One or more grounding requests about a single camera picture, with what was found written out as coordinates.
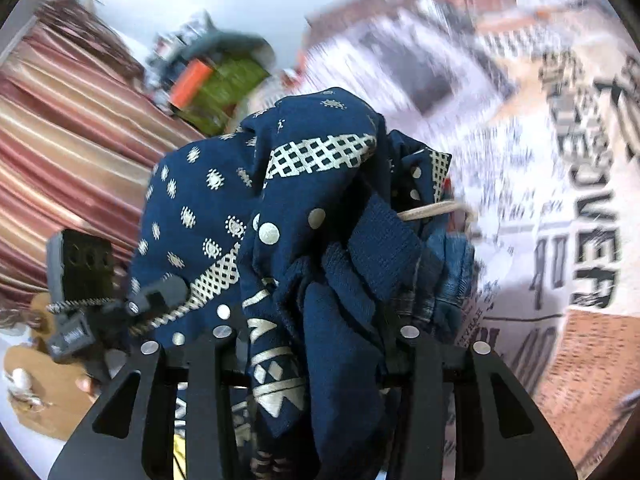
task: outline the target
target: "black bracket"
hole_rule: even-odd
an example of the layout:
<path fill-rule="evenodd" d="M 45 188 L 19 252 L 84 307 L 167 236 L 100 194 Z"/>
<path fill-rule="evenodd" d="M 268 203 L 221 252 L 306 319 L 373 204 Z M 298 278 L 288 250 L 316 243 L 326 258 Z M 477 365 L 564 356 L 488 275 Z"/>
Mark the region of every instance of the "black bracket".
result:
<path fill-rule="evenodd" d="M 451 390 L 457 480 L 576 478 L 544 416 L 486 343 L 446 346 L 411 325 L 399 329 L 396 343 L 408 371 L 381 384 L 402 388 L 390 480 L 440 480 Z M 227 325 L 168 351 L 155 341 L 142 344 L 71 436 L 49 480 L 171 480 L 183 381 L 189 383 L 189 480 L 240 479 L 228 388 L 250 386 L 238 365 L 246 348 L 246 334 L 237 338 Z"/>

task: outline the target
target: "newspaper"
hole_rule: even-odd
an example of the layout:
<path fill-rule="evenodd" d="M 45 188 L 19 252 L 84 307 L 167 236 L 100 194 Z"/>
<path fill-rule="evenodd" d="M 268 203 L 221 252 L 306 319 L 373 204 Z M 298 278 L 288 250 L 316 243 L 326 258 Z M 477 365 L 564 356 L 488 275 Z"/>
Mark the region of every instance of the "newspaper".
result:
<path fill-rule="evenodd" d="M 271 81 L 249 111 L 342 86 L 388 129 L 453 154 L 456 197 L 481 234 L 456 342 L 501 355 L 585 478 L 640 388 L 640 54 L 628 33 L 594 0 L 353 0 L 308 22 L 297 81 Z"/>

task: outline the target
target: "blue towel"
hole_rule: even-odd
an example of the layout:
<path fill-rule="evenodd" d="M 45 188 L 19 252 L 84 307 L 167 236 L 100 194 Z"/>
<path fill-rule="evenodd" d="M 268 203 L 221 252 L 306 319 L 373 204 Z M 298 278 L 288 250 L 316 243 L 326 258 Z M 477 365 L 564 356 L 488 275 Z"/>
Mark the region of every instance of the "blue towel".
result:
<path fill-rule="evenodd" d="M 449 164 L 333 88 L 281 99 L 154 171 L 131 287 L 178 274 L 192 296 L 138 332 L 188 343 L 242 307 L 255 474 L 360 478 L 383 456 L 394 416 L 376 385 L 376 310 L 410 288 L 450 334 L 468 294 L 466 239 L 397 216 L 440 200 Z"/>

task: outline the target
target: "yellow object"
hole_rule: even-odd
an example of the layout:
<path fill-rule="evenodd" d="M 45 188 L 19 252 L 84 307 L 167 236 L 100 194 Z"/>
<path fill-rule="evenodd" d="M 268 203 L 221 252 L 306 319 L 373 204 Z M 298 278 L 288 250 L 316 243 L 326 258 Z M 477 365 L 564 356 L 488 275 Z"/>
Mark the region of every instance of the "yellow object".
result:
<path fill-rule="evenodd" d="M 186 475 L 187 454 L 185 452 L 185 441 L 180 435 L 174 434 L 174 480 L 186 480 Z"/>

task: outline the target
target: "metal screw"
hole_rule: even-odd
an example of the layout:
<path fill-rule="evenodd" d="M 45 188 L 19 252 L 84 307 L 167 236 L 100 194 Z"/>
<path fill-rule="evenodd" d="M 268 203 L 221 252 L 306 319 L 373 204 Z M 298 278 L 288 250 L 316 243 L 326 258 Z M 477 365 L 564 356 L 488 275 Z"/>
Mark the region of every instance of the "metal screw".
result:
<path fill-rule="evenodd" d="M 142 343 L 140 347 L 140 351 L 144 355 L 151 355 L 158 351 L 160 345 L 156 341 L 147 341 L 146 343 Z"/>
<path fill-rule="evenodd" d="M 420 330 L 413 325 L 405 325 L 400 329 L 400 333 L 402 334 L 402 337 L 415 339 L 420 335 Z"/>
<path fill-rule="evenodd" d="M 229 337 L 231 333 L 232 333 L 232 330 L 229 325 L 220 325 L 213 329 L 213 335 L 216 336 L 218 339 Z"/>
<path fill-rule="evenodd" d="M 476 341 L 474 343 L 474 352 L 480 355 L 487 355 L 491 352 L 491 347 L 484 341 Z"/>

